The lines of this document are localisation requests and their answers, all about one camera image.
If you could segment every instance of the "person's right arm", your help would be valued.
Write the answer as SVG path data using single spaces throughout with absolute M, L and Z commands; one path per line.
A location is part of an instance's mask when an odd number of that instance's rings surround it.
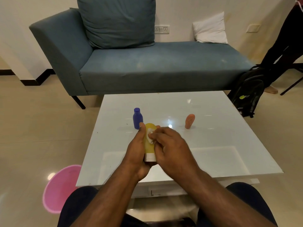
M 149 137 L 157 140 L 154 148 L 157 163 L 191 196 L 215 226 L 275 227 L 202 171 L 178 132 L 162 127 Z

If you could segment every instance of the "person's left hand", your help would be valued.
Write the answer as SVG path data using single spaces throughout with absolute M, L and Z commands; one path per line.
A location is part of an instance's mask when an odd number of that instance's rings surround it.
M 144 162 L 144 137 L 146 135 L 146 127 L 144 123 L 140 123 L 140 129 L 134 139 L 129 143 L 126 154 L 122 160 L 122 163 L 134 170 L 138 176 L 138 180 L 141 181 L 147 176 L 152 166 L 156 165 L 156 162 Z

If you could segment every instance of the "white pillow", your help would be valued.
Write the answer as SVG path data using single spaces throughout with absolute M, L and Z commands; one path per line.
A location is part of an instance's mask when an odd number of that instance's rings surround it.
M 209 19 L 192 23 L 195 39 L 202 43 L 227 44 L 224 24 L 224 12 Z

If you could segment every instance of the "sofa armrest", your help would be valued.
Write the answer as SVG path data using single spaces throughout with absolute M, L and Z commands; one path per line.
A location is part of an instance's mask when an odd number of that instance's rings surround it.
M 87 95 L 79 71 L 93 52 L 81 15 L 69 9 L 32 24 L 29 29 L 38 41 L 67 93 Z

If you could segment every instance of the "electrical outlet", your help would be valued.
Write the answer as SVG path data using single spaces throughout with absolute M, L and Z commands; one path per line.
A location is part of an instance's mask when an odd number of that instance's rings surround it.
M 257 33 L 259 32 L 259 29 L 260 29 L 260 24 L 250 24 L 248 27 L 247 27 L 247 33 Z
M 155 25 L 155 34 L 169 34 L 169 25 Z

